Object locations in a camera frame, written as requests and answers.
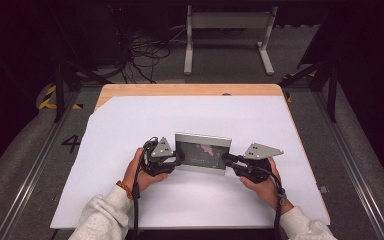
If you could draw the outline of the black metal stand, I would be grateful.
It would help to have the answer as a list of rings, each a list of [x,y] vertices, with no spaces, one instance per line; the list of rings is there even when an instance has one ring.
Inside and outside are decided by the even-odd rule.
[[[64,97],[64,86],[67,85],[71,91],[78,91],[81,83],[76,77],[76,73],[80,72],[86,77],[97,81],[103,85],[110,84],[110,81],[86,70],[85,68],[67,60],[59,60],[55,64],[54,83],[56,86],[56,117],[54,122],[59,122],[66,112],[66,104]]]
[[[279,86],[284,88],[292,83],[304,78],[307,74],[315,73],[314,77],[309,83],[311,91],[321,91],[326,83],[328,86],[327,96],[327,113],[332,122],[336,122],[335,107],[336,107],[336,92],[338,84],[338,72],[336,63],[332,61],[322,61],[316,64],[312,64],[309,67],[297,72],[296,74],[283,79]]]

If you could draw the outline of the yellow black hazard tape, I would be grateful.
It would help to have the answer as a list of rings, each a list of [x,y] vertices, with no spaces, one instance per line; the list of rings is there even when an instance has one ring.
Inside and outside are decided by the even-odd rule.
[[[57,105],[50,102],[52,95],[56,92],[56,85],[52,84],[46,91],[42,102],[39,104],[39,109],[56,109]]]

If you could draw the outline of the person's left hand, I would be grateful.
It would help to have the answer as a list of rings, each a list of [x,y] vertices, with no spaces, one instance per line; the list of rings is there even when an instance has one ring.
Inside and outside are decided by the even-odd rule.
[[[143,153],[142,148],[138,148],[135,152],[135,155],[131,162],[129,163],[124,177],[121,182],[129,188],[130,191],[133,190],[134,183],[137,183],[139,186],[139,192],[145,191],[150,185],[159,183],[168,178],[167,173],[162,173],[156,176],[150,176],[146,172],[139,169],[140,164],[139,160]]]

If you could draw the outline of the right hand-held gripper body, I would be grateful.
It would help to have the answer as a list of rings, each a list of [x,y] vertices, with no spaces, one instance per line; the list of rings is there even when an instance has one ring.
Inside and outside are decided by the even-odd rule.
[[[271,176],[272,168],[268,158],[282,154],[280,149],[252,143],[243,155],[235,157],[232,168],[237,176],[258,184]]]

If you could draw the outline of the person's right hand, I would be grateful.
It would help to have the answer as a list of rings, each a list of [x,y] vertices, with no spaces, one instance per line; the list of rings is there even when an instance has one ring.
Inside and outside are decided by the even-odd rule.
[[[276,164],[273,158],[269,157],[268,161],[272,168],[272,173],[277,177],[277,179],[280,181],[280,174],[276,168]],[[255,192],[255,194],[258,196],[258,198],[266,203],[268,206],[273,208],[274,210],[277,209],[278,206],[278,195],[277,195],[277,187],[275,185],[275,182],[272,179],[267,179],[264,182],[255,184],[249,179],[245,177],[239,177],[239,180],[242,182],[242,184],[248,188],[249,190],[252,190]],[[290,211],[294,208],[294,205],[288,200],[282,200],[282,206],[281,206],[281,215]]]

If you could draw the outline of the aluminium floor rail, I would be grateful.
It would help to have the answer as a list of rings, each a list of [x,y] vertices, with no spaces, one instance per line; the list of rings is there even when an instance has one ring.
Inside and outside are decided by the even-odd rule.
[[[321,111],[323,118],[327,122],[329,130],[333,135],[334,141],[341,152],[343,164],[347,174],[350,177],[357,196],[371,222],[377,238],[379,240],[384,240],[384,217],[377,202],[374,199],[372,190],[370,189],[360,169],[358,168],[337,123],[334,122],[329,116],[327,111],[327,103],[324,100],[323,95],[320,92],[313,92],[312,96],[318,109]]]
[[[64,103],[65,109],[63,110],[59,120],[52,124],[50,132],[48,133],[44,144],[42,145],[39,154],[30,168],[24,182],[22,183],[17,195],[7,212],[2,224],[0,225],[0,240],[8,240],[15,229],[15,226],[22,215],[25,206],[27,205],[36,184],[41,176],[41,173],[49,159],[50,152],[56,138],[60,133],[63,124],[65,123],[71,108],[80,94],[79,91],[70,92],[67,94],[66,102]]]

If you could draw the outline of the grey metal stand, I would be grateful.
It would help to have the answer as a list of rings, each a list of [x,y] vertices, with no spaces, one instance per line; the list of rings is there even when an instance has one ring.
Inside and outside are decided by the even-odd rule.
[[[263,12],[194,12],[192,6],[187,8],[186,50],[184,74],[190,75],[193,66],[193,30],[194,29],[263,29],[264,38],[256,43],[266,74],[272,76],[274,68],[267,52],[278,7]]]

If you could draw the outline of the silver picture frame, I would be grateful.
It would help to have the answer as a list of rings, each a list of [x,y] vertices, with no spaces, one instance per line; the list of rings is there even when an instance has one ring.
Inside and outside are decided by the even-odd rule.
[[[177,132],[175,148],[182,155],[181,158],[177,158],[182,161],[182,165],[177,166],[177,169],[224,175],[226,165],[222,155],[229,153],[231,142],[230,138],[225,137]]]

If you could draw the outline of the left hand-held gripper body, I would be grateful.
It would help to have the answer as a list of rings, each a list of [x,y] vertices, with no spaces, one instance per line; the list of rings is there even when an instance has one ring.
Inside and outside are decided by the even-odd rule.
[[[173,166],[173,162],[177,160],[173,156],[174,151],[165,137],[161,139],[151,138],[144,144],[142,169],[151,176],[172,173],[177,167]]]

